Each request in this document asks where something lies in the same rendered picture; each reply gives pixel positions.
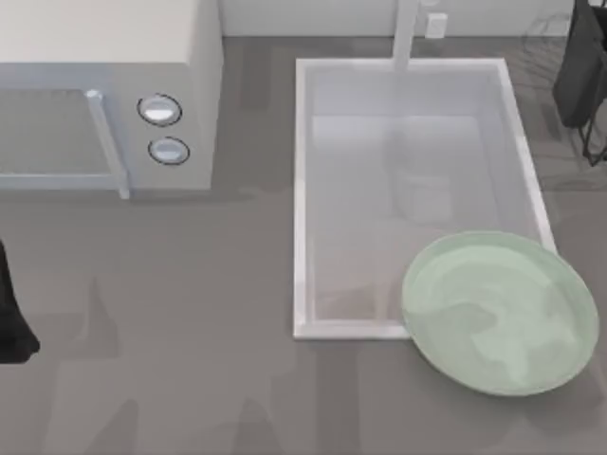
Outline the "tall white tap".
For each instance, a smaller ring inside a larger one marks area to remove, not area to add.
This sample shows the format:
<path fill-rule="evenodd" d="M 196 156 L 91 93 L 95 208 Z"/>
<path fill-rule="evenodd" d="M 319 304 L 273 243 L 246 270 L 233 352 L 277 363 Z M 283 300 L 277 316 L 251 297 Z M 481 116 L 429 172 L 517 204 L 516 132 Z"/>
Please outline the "tall white tap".
<path fill-rule="evenodd" d="M 407 71 L 420 0 L 397 0 L 392 61 L 396 73 Z"/>

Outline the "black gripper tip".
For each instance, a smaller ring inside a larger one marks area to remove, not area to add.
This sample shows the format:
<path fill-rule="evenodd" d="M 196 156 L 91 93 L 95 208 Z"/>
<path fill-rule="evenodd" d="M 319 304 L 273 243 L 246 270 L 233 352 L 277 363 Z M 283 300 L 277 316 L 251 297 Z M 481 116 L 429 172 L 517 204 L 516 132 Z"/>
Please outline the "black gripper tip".
<path fill-rule="evenodd" d="M 40 347 L 17 303 L 6 250 L 0 240 L 0 364 L 24 364 Z"/>

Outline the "white sink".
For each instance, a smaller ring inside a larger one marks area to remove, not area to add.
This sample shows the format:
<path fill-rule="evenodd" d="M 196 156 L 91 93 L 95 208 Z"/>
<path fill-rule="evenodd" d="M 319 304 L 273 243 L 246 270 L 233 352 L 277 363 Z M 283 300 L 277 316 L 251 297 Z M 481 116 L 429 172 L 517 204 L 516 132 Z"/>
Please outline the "white sink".
<path fill-rule="evenodd" d="M 554 248 L 504 59 L 295 70 L 295 338 L 406 338 L 402 279 L 443 236 L 498 230 Z"/>

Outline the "white wall socket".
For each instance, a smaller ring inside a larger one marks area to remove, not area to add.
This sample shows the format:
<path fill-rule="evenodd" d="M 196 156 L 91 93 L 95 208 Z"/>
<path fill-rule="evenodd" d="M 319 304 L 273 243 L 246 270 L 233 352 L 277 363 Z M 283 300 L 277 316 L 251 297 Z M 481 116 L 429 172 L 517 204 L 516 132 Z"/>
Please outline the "white wall socket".
<path fill-rule="evenodd" d="M 427 16 L 425 38 L 443 39 L 446 36 L 448 14 L 444 12 L 432 12 Z"/>

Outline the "pale microwave oven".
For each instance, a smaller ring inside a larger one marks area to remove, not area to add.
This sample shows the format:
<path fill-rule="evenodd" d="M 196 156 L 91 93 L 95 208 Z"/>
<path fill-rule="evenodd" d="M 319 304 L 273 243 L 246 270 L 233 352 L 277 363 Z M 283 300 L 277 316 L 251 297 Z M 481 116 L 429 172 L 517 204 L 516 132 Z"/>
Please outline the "pale microwave oven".
<path fill-rule="evenodd" d="M 0 0 L 0 191 L 118 192 L 89 89 L 103 93 L 131 196 L 208 190 L 223 63 L 218 0 Z M 139 116 L 154 94 L 179 102 L 179 122 Z M 162 137 L 190 158 L 156 163 L 148 144 Z"/>

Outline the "large microwave knob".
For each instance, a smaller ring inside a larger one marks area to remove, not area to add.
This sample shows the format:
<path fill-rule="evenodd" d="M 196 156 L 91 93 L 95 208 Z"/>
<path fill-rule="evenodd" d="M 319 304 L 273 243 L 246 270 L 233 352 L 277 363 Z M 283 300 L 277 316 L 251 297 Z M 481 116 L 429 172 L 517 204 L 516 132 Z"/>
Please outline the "large microwave knob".
<path fill-rule="evenodd" d="M 183 111 L 179 102 L 165 94 L 141 98 L 137 104 L 139 116 L 156 127 L 168 127 L 180 121 Z"/>

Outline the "pale green plate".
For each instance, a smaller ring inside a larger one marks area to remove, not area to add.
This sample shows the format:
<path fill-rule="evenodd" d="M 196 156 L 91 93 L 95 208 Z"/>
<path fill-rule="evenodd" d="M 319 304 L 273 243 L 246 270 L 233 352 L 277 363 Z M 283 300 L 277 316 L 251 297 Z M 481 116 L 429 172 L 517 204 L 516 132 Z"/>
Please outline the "pale green plate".
<path fill-rule="evenodd" d="M 576 378 L 598 346 L 595 299 L 541 244 L 499 231 L 440 238 L 412 260 L 401 311 L 438 372 L 488 395 L 523 397 Z"/>

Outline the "small microwave knob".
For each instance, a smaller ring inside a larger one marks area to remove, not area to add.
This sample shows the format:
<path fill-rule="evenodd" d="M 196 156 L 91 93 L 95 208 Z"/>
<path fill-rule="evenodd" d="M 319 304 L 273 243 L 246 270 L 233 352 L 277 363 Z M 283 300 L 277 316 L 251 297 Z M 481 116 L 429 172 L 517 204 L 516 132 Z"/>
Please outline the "small microwave knob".
<path fill-rule="evenodd" d="M 166 136 L 148 144 L 148 155 L 158 164 L 179 166 L 190 158 L 191 152 L 188 145 L 182 140 Z"/>

